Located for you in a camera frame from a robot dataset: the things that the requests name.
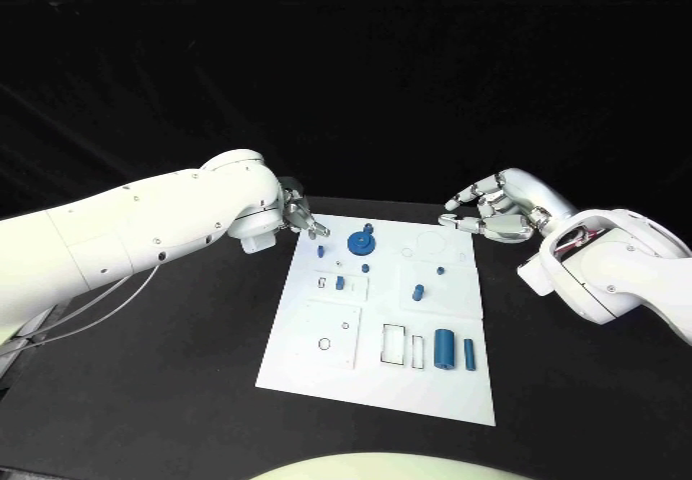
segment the black table surface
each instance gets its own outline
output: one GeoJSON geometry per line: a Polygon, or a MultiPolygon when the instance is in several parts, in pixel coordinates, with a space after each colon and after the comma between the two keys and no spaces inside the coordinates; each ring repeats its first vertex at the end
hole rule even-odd
{"type": "MultiPolygon", "coordinates": [[[[417,223],[442,213],[312,205],[417,223]]],[[[244,479],[316,456],[387,451],[537,479],[692,478],[692,348],[645,308],[599,326],[556,294],[534,294],[515,269],[538,239],[475,239],[496,427],[257,388],[296,241],[283,232],[246,255],[225,238],[161,268],[107,322],[41,347],[0,403],[2,467],[80,480],[244,479]]]]}

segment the small blue piece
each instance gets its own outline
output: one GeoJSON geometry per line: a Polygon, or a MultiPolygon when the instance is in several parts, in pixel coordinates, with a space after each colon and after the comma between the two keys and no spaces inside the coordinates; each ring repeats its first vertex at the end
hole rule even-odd
{"type": "Polygon", "coordinates": [[[436,367],[443,370],[455,368],[455,332],[436,330],[436,367]]]}
{"type": "Polygon", "coordinates": [[[476,355],[473,354],[473,340],[465,338],[466,369],[476,370],[476,355]]]}
{"type": "Polygon", "coordinates": [[[364,257],[375,250],[375,237],[368,232],[357,232],[349,237],[349,251],[364,257]]]}
{"type": "Polygon", "coordinates": [[[417,286],[416,286],[416,290],[414,290],[414,300],[416,300],[417,302],[421,301],[424,290],[426,290],[426,288],[424,288],[423,285],[417,285],[417,286]]]}

